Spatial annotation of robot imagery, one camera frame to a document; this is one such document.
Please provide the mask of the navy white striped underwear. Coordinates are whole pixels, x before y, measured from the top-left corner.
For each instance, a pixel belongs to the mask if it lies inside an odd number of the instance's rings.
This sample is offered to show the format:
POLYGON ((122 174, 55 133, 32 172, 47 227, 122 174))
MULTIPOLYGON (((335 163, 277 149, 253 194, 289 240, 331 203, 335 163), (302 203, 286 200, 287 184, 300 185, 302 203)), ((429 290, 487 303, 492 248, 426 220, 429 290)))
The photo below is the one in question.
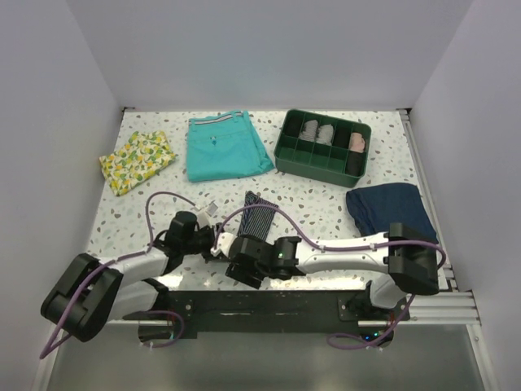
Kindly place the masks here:
POLYGON ((252 191, 247 191, 244 198, 244 205, 249 206, 254 204, 268 205, 268 208, 252 208, 244 210, 239 224, 238 234, 249 235, 260 240, 266 240, 274 219, 274 208, 277 208, 278 205, 261 198, 252 191))

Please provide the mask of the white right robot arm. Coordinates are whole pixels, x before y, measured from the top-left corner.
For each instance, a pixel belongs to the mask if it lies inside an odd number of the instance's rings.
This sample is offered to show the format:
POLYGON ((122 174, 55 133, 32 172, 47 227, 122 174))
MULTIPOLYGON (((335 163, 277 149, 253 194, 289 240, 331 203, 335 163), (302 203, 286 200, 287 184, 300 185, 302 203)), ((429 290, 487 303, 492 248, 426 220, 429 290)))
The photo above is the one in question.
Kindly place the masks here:
POLYGON ((211 248, 232 268, 229 276, 252 288, 265 278, 289 280, 328 270, 372 271, 378 278, 366 285, 365 315, 380 320, 406 295, 439 293, 438 244, 402 224, 355 239, 306 239, 286 236, 272 244, 253 236, 220 233, 211 248))

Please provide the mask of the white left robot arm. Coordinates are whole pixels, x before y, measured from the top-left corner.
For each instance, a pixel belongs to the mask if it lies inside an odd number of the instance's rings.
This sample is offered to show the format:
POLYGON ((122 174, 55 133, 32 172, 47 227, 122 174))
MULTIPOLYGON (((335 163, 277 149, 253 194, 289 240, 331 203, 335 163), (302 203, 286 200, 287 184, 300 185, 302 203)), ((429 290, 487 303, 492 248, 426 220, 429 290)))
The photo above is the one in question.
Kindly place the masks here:
POLYGON ((41 315, 82 342, 93 339, 107 321, 127 314, 142 311, 149 319, 161 319, 169 300, 161 295, 166 288, 152 280, 176 270, 187 255, 211 257, 219 227, 204 213, 181 211, 150 248, 115 260, 82 253, 50 290, 41 315))

